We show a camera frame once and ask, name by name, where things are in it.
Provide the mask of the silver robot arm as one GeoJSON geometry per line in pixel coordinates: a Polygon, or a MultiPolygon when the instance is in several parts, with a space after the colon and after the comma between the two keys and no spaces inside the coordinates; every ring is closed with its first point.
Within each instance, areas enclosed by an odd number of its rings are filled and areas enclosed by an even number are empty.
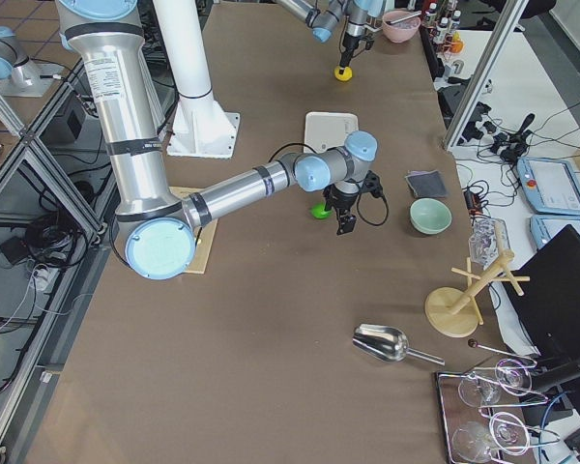
{"type": "Polygon", "coordinates": [[[228,160],[241,117],[218,103],[202,29],[191,1],[158,1],[154,11],[178,95],[168,134],[152,110],[143,59],[144,28],[133,1],[60,1],[64,45],[82,59],[120,194],[116,210],[122,258],[140,276],[164,280],[183,273],[196,253],[197,229],[291,186],[323,190],[341,212],[349,209],[375,161],[377,141],[350,132],[326,150],[271,158],[186,197],[174,194],[166,171],[181,160],[228,160]]]}
{"type": "Polygon", "coordinates": [[[334,69],[334,77],[342,82],[352,78],[350,63],[361,42],[365,42],[363,50],[373,47],[374,36],[366,31],[370,18],[382,15],[385,1],[354,0],[330,1],[327,8],[321,11],[306,1],[279,0],[276,3],[303,22],[319,43],[325,43],[333,34],[336,26],[345,21],[344,32],[341,34],[341,49],[339,65],[334,69]]]}

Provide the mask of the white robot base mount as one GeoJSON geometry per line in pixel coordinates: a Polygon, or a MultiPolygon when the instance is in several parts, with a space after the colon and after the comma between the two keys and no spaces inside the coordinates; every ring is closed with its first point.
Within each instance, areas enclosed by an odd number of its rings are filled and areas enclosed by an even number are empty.
{"type": "Polygon", "coordinates": [[[214,96],[195,3],[160,0],[154,8],[179,94],[167,154],[231,158],[240,115],[214,96]]]}

